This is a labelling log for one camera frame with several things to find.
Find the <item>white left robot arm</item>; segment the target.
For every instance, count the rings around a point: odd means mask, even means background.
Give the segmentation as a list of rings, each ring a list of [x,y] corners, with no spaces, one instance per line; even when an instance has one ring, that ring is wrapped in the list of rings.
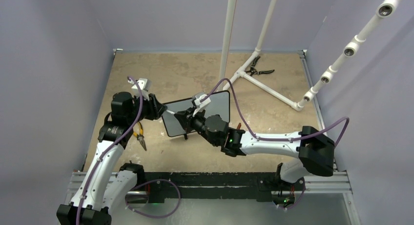
[[[142,119],[157,120],[167,110],[154,94],[148,98],[129,92],[113,95],[111,111],[99,131],[98,144],[81,186],[69,203],[60,205],[57,218],[62,225],[109,225],[112,212],[130,190],[145,186],[143,166],[125,164],[119,178],[109,180],[112,170],[133,134],[133,126]]]

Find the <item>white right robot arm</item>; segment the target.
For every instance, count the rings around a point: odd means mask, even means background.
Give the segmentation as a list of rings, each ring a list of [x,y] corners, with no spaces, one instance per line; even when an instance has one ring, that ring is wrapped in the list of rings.
[[[307,175],[333,175],[334,149],[332,139],[312,126],[286,134],[251,134],[229,126],[219,115],[205,117],[204,112],[193,113],[189,108],[173,115],[186,132],[197,132],[212,146],[219,147],[228,156],[275,154],[292,157],[278,166],[274,183],[286,189]]]

